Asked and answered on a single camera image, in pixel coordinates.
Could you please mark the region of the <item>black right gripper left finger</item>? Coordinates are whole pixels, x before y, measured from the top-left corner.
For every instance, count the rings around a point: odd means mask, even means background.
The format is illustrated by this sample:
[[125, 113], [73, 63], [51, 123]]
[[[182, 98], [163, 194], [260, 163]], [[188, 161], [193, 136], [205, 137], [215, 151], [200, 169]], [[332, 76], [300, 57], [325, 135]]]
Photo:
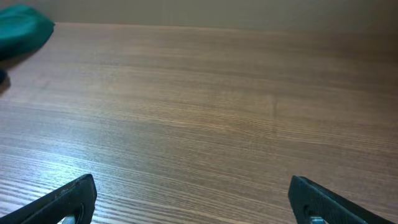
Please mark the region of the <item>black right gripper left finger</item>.
[[90, 223], [96, 198], [93, 176], [85, 174], [7, 214], [1, 218], [1, 223]]

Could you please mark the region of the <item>dark green cloth garment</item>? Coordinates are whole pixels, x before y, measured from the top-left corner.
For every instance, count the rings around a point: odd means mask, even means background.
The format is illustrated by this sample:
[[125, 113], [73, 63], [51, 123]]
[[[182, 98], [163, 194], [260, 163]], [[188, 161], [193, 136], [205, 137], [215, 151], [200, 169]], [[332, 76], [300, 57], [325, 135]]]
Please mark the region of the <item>dark green cloth garment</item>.
[[1, 9], [1, 60], [41, 48], [54, 27], [53, 21], [28, 5]]

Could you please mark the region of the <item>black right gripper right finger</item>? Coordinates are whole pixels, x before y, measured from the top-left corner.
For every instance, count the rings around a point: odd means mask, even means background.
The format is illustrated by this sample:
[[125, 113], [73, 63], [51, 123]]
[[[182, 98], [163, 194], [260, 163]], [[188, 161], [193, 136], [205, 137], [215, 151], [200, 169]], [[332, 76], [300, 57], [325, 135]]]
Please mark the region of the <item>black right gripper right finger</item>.
[[298, 224], [392, 223], [302, 176], [292, 177], [288, 198]]

